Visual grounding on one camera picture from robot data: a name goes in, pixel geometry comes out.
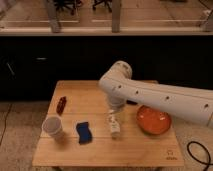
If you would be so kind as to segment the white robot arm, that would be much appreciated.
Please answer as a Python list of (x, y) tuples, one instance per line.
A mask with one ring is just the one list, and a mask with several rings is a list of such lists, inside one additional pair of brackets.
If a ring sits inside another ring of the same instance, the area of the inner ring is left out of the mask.
[(213, 90), (132, 80), (132, 68), (125, 61), (115, 62), (99, 87), (113, 110), (129, 100), (213, 129)]

